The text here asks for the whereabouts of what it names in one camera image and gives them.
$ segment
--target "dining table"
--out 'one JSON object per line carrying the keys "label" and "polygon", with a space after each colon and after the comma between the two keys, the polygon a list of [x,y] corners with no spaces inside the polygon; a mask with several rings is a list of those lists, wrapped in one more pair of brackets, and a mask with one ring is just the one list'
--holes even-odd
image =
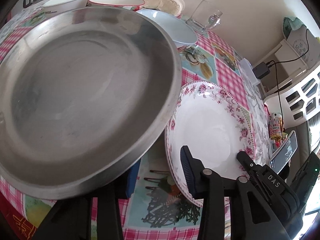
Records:
{"label": "dining table", "polygon": [[[0,30],[0,61],[14,44],[33,27],[46,19],[41,6],[25,9]],[[212,82],[225,89],[241,106],[247,120],[253,145],[243,149],[256,164],[268,163],[268,116],[256,86],[241,68],[243,58],[231,45],[211,32],[196,32],[195,45],[177,51],[182,62],[182,83]],[[206,64],[198,64],[201,58]],[[31,239],[55,200],[36,199],[15,189],[0,175],[2,198],[0,210],[20,239]],[[93,199],[91,239],[97,239],[97,199]],[[191,240],[197,239],[202,207],[189,202],[180,192],[167,163],[164,134],[141,158],[134,193],[119,200],[125,240]],[[225,199],[225,239],[231,234],[230,209]]]}

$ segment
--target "metal plate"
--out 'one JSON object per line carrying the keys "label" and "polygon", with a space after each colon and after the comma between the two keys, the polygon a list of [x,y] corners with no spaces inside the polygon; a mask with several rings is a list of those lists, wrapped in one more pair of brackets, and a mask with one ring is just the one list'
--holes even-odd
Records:
{"label": "metal plate", "polygon": [[0,173],[45,199],[101,187],[157,139],[180,85],[175,44],[146,17],[91,7],[46,20],[0,65]]}

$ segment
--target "smartphone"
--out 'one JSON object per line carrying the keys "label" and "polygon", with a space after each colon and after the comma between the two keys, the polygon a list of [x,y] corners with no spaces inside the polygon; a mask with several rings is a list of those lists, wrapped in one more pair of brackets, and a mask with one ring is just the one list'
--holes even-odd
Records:
{"label": "smartphone", "polygon": [[283,144],[273,153],[270,160],[270,167],[276,173],[283,169],[283,167],[291,159],[292,155],[298,148],[296,132],[293,130]]}

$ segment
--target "chair backrest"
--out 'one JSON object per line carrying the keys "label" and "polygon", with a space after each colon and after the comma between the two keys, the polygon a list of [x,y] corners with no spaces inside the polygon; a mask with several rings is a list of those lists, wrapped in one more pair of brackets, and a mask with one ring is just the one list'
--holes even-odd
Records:
{"label": "chair backrest", "polygon": [[[280,91],[284,127],[295,127],[320,112],[320,62]],[[278,93],[264,99],[270,113],[281,113]]]}

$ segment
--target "white bowl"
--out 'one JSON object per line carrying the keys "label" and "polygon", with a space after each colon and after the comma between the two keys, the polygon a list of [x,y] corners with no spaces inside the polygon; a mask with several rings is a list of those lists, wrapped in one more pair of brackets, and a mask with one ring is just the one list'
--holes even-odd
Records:
{"label": "white bowl", "polygon": [[196,33],[191,27],[171,14],[151,9],[139,10],[137,13],[142,14],[159,24],[160,27],[169,34],[177,48],[191,46],[198,40]]}
{"label": "white bowl", "polygon": [[50,0],[43,4],[44,13],[47,18],[53,17],[59,13],[83,8],[88,0]]}
{"label": "white bowl", "polygon": [[144,0],[89,0],[95,6],[113,6],[138,11],[145,4]]}

